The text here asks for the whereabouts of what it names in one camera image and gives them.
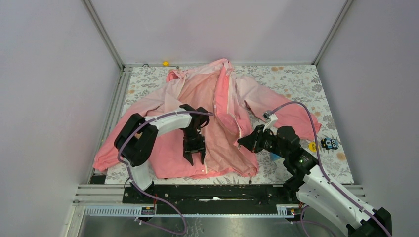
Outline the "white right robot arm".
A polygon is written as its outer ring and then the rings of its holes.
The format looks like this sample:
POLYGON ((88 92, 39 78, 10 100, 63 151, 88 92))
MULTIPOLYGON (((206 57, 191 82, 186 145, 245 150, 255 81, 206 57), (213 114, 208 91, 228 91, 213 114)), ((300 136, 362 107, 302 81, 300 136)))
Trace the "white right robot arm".
POLYGON ((283 158, 286 170, 292 175, 283 184, 287 202, 307 204, 348 237, 391 236, 391 214, 383 207, 373 208, 324 174, 317 158, 301 147, 292 127, 282 126, 274 133, 259 125, 238 143, 253 153, 266 150, 283 158))

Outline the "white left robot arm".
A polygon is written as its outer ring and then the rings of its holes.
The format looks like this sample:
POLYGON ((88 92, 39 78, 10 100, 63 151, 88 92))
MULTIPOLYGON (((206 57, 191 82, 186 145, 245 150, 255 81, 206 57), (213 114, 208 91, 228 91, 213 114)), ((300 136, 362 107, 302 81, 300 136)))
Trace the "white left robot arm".
POLYGON ((183 158, 193 165, 193 155, 199 154, 200 162, 203 163, 206 145, 201 130, 208 125, 212 114, 203 107, 194 109, 183 104, 174 111, 158 116, 143 117, 136 113, 129 117, 116 137, 114 147, 118 150, 118 161, 126 165, 129 180, 136 187, 134 196, 140 202, 147 203, 153 198, 150 187, 153 179, 149 175, 148 160, 156 139, 181 130, 183 158))

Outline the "pink zip-up jacket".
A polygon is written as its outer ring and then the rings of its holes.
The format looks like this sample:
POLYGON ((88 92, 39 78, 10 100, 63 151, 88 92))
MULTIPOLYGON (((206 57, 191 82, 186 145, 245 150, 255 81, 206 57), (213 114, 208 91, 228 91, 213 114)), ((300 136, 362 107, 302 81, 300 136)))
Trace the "pink zip-up jacket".
POLYGON ((149 158, 158 178, 257 174, 256 155, 237 142, 252 133, 249 111, 262 118, 265 111, 275 110, 275 127, 291 126, 302 139, 313 140, 314 133, 321 129, 315 116, 308 115, 302 106, 291 104, 284 95, 254 78, 237 75, 227 59, 220 59, 185 71, 171 71, 165 84, 133 103, 95 155, 93 167, 104 171, 118 163, 114 141, 131 115, 158 116, 183 104, 213 113, 201 131, 206 143, 204 165, 199 154, 193 155, 193 166, 183 158, 183 132, 175 130, 156 139, 149 158))

